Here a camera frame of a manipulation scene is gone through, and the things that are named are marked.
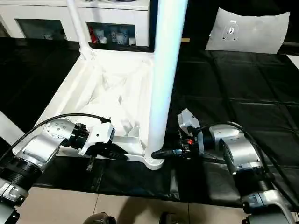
bottle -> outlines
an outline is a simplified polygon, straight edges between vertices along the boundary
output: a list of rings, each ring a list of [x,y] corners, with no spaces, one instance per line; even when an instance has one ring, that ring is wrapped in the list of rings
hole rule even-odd
[[[90,34],[90,38],[92,40],[92,43],[97,43],[98,42],[98,39],[96,38],[94,32],[93,32],[93,28],[92,27],[89,27],[89,34]]]

tiled floor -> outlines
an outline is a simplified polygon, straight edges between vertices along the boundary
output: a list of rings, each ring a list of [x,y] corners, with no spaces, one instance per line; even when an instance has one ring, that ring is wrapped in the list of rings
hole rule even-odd
[[[82,224],[103,211],[118,224],[158,224],[163,212],[177,214],[186,224],[240,224],[245,216],[241,209],[43,188],[32,188],[17,210],[18,224]]]

white pole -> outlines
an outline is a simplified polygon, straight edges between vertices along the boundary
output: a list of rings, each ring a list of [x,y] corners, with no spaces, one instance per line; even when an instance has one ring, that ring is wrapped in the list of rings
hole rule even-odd
[[[162,162],[153,159],[151,153],[164,143],[187,4],[188,0],[159,0],[149,139],[144,154],[150,164]]]
[[[24,132],[0,111],[0,137],[9,145],[14,144]]]
[[[88,45],[88,41],[84,35],[82,24],[74,0],[67,0],[67,6],[71,14],[71,20],[73,21],[76,34],[78,36],[80,53],[84,56],[85,59],[91,59],[94,55],[93,49]]]

black cable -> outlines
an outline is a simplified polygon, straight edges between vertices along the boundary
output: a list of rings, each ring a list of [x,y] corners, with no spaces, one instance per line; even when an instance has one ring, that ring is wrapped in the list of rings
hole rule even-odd
[[[265,161],[265,158],[263,156],[263,152],[268,156],[268,158],[270,159],[271,163],[274,165],[274,167],[276,168],[276,170],[279,172],[279,174],[281,175],[283,181],[285,182],[285,184],[287,185],[287,187],[289,188],[289,190],[293,193],[293,195],[295,196],[297,202],[299,203],[299,196],[297,194],[297,192],[295,191],[295,189],[292,187],[292,184],[290,182],[290,180],[287,178],[287,176],[284,174],[284,172],[282,171],[282,169],[280,168],[280,166],[276,163],[276,161],[270,156],[270,153],[272,152],[272,149],[270,147],[268,147],[267,145],[263,144],[263,148],[260,147],[260,145],[257,143],[257,141],[255,140],[255,138],[253,138],[251,136],[251,134],[249,134],[247,131],[245,131],[240,125],[233,123],[233,122],[218,122],[218,123],[214,123],[212,125],[205,125],[199,128],[196,128],[197,132],[201,132],[203,129],[205,128],[210,128],[212,126],[215,125],[230,125],[233,126],[235,128],[237,128],[238,130],[242,131],[244,133],[245,136],[247,136],[247,138],[249,139],[249,141],[253,144],[254,148],[257,149],[258,153],[259,153],[259,157],[261,159],[261,162],[265,168],[265,171],[267,173],[271,173],[268,164]],[[286,200],[289,201],[289,203],[294,206],[294,209],[296,212],[299,212],[299,207],[298,205],[294,202],[294,200],[282,189],[281,186],[279,186],[279,184],[275,181],[275,183],[273,183],[277,189],[279,188],[280,192],[282,195],[285,196]]]
[[[39,123],[38,125],[34,126],[31,130],[29,130],[28,132],[26,132],[22,137],[20,137],[1,157],[0,157],[0,162],[2,161],[2,159],[14,148],[16,147],[21,141],[23,141],[24,138],[26,138],[29,134],[31,134],[33,131],[35,131],[36,129],[38,129],[39,127],[49,123],[50,121],[53,121],[55,119],[58,118],[65,118],[65,117],[71,117],[71,116],[83,116],[83,117],[91,117],[91,118],[97,118],[100,119],[100,121],[102,123],[107,123],[107,122],[111,122],[111,120],[97,116],[97,115],[93,115],[93,114],[87,114],[87,113],[66,113],[66,114],[61,114],[61,115],[57,115],[55,117],[49,118],[41,123]]]

white cylindrical post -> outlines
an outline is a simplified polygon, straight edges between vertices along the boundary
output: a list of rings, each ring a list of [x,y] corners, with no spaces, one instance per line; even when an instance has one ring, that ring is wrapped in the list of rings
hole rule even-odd
[[[85,59],[90,59],[93,56],[93,49],[88,45],[88,41],[84,35],[82,24],[74,0],[67,0],[67,6],[71,14],[71,20],[73,21],[76,34],[78,36],[80,53],[83,54]]]
[[[160,164],[151,153],[162,148],[182,39],[188,0],[159,0],[155,44],[154,77],[145,159]]]

